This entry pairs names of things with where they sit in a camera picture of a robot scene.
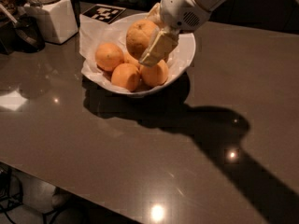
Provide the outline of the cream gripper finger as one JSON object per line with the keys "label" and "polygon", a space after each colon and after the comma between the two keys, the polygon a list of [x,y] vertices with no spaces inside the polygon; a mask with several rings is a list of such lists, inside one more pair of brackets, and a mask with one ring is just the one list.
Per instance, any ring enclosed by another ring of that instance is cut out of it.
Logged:
{"label": "cream gripper finger", "polygon": [[163,27],[164,23],[160,16],[160,4],[156,3],[146,16],[146,19],[154,22],[158,27]]}
{"label": "cream gripper finger", "polygon": [[179,30],[169,26],[155,29],[149,39],[149,45],[139,59],[139,63],[148,67],[156,65],[177,47],[178,37]]}

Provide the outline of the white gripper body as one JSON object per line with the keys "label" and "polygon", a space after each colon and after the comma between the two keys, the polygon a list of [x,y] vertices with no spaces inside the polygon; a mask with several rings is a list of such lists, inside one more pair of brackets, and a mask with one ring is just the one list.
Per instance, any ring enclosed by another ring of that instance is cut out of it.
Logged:
{"label": "white gripper body", "polygon": [[165,25],[184,32],[194,32],[208,21],[210,13],[195,0],[161,0],[160,17]]}

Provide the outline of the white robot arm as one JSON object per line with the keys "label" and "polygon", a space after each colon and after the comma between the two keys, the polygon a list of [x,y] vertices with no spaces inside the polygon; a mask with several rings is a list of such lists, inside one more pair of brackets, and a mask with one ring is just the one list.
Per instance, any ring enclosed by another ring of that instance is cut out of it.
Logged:
{"label": "white robot arm", "polygon": [[147,19],[158,24],[149,45],[139,58],[152,67],[169,55],[178,45],[180,32],[193,33],[227,0],[161,0],[148,13]]}

